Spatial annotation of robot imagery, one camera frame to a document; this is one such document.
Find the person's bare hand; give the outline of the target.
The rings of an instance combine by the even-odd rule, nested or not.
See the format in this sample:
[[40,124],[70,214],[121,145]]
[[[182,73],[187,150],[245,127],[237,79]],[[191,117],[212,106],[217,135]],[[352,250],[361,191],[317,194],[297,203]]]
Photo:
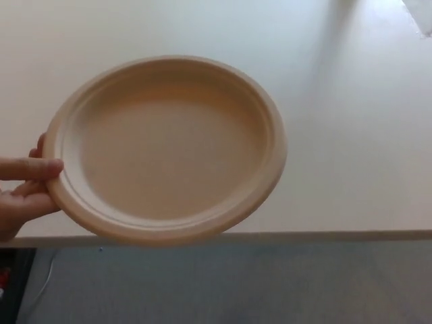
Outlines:
[[27,157],[1,158],[1,180],[22,182],[1,191],[1,242],[15,238],[27,222],[59,211],[46,182],[60,175],[63,161],[42,158],[44,141],[41,135]]

